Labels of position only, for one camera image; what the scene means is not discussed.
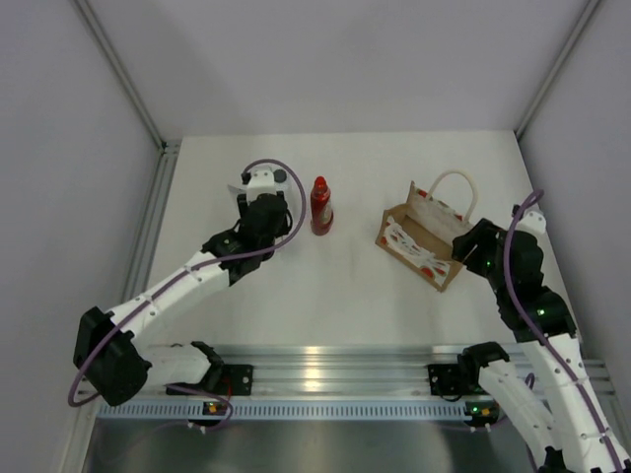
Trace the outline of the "canvas watermelon print bag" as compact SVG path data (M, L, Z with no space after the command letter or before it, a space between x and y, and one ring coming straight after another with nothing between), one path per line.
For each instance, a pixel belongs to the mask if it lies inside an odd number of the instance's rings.
M464 178L471 191L463 212L436 196L437 188L450 175ZM442 172L427 190L411 182L406 201L384 210L376 245L442 293L462 268L452 259L453 242L473 228L471 215L478 197L473 178L460 169Z

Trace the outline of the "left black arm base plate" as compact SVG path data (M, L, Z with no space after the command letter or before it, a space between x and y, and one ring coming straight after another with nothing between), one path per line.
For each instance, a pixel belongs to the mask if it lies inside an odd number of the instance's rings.
M250 396L253 384L252 365L216 365L197 383L168 385L168 395L184 395L188 390L219 396Z

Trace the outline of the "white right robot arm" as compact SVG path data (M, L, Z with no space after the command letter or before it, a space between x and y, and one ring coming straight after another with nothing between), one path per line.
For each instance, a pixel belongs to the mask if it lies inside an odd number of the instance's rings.
M543 389L537 398L496 342L457 357L460 383L484 391L526 443L539 472L627 472L630 455L598 402L565 301L543 283L534 235L509 233L487 219L455 238L453 258L486 279L500 318L513 332Z

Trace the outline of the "red capped bottle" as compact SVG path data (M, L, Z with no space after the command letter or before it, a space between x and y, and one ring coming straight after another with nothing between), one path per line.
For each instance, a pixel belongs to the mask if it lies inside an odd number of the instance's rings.
M318 176L311 192L311 228L316 236L326 235L333 223L331 190L326 179Z

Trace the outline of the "silver tube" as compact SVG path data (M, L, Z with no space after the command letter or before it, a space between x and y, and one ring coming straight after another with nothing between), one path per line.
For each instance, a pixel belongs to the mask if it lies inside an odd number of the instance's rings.
M228 184L227 187L234 199L237 199L240 195L246 195L245 186Z

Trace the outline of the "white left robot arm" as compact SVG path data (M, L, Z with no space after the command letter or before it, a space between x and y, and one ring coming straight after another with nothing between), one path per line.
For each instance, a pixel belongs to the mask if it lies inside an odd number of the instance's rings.
M108 405L121 405L141 390L164 386L175 395L216 391L224 362L201 341L156 345L154 338L210 295L235 285L274 253L293 225L285 195L239 198L240 218L211 236L182 268L132 300L80 318L73 354L79 377Z

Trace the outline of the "white bottle dark cap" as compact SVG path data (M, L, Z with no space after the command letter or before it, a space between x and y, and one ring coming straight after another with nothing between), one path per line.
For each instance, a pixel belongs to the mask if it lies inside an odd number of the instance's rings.
M293 177L282 168L275 168L273 173L276 190L283 193L291 215L293 217L299 216L301 210L300 195Z

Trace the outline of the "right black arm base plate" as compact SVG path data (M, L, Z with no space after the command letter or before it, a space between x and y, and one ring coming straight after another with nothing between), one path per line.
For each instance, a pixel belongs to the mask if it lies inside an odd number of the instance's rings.
M463 396L482 394L482 389L458 364L431 364L427 367L430 390L448 402L457 402Z

